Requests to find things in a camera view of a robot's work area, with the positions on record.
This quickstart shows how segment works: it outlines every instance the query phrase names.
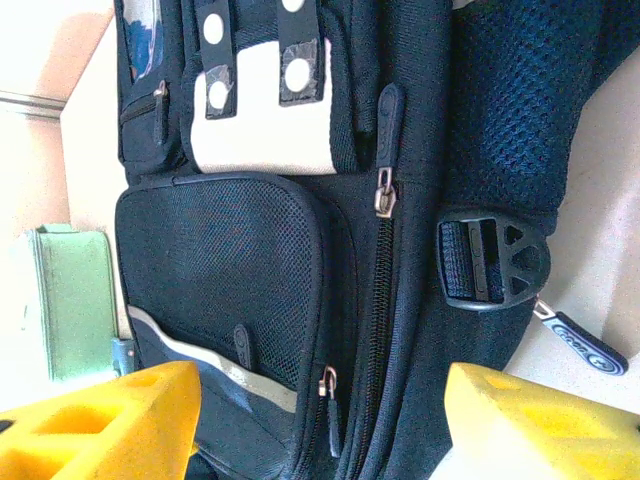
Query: gray trim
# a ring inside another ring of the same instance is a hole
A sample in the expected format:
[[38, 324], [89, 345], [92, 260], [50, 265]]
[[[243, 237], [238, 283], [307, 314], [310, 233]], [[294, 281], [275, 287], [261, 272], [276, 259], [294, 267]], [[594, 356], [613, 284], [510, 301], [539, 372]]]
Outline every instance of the gray trim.
[[127, 312], [131, 318], [146, 324], [158, 336], [158, 339], [174, 352], [211, 365], [246, 391], [269, 400], [285, 412], [296, 412], [296, 402], [298, 401], [296, 392], [289, 390], [278, 382], [274, 382], [270, 378], [245, 370], [240, 365], [212, 350], [174, 340], [167, 336], [151, 315], [141, 308], [129, 305]]
[[459, 8], [464, 8], [473, 1], [474, 0], [453, 0], [453, 9], [458, 10]]
[[0, 91], [0, 110], [19, 115], [58, 120], [65, 104], [63, 100]]

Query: strap adjuster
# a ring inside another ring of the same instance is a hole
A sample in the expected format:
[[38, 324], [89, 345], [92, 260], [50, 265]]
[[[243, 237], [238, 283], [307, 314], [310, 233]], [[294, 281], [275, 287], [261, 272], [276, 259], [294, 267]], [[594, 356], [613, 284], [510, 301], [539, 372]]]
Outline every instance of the strap adjuster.
[[450, 210], [437, 225], [440, 283], [449, 305], [497, 310], [535, 297], [551, 269], [545, 236], [491, 210]]

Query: black strap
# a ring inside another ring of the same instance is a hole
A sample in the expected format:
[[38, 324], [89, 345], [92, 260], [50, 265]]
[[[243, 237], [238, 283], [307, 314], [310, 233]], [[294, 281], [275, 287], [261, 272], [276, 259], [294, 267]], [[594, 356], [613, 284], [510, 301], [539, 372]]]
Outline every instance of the black strap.
[[469, 236], [461, 222], [444, 223], [440, 227], [443, 273], [447, 294], [455, 298], [474, 297], [473, 267]]
[[[318, 23], [318, 1], [277, 2], [280, 105], [286, 107], [319, 102], [324, 94], [324, 42]], [[291, 74], [294, 74], [294, 70], [300, 65], [307, 69], [307, 81], [292, 83]]]
[[200, 55], [206, 79], [206, 118], [216, 120], [236, 115], [237, 67], [234, 27], [229, 0], [197, 8]]

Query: backpack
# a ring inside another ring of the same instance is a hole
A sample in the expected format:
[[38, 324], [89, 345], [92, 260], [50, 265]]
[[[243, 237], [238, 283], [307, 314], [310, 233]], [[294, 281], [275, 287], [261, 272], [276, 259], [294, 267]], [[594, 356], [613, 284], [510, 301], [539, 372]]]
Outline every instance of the backpack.
[[187, 478], [426, 478], [450, 363], [514, 352], [611, 12], [462, 3], [115, 0], [121, 283], [138, 368], [198, 365]]

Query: white circle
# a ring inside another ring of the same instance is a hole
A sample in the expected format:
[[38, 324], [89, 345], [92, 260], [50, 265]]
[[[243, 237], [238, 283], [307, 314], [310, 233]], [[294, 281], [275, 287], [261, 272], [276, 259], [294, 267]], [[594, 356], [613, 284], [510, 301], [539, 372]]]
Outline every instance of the white circle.
[[295, 13], [302, 8], [304, 0], [282, 0], [282, 6], [287, 12]]
[[301, 92], [309, 85], [311, 80], [311, 68], [309, 62], [302, 58], [295, 58], [287, 65], [284, 72], [284, 82], [292, 92]]
[[222, 110], [224, 104], [227, 103], [228, 95], [227, 86], [223, 82], [217, 81], [209, 89], [209, 103], [213, 108]]
[[224, 22], [217, 13], [212, 13], [204, 20], [204, 39], [211, 45], [217, 45], [224, 36]]

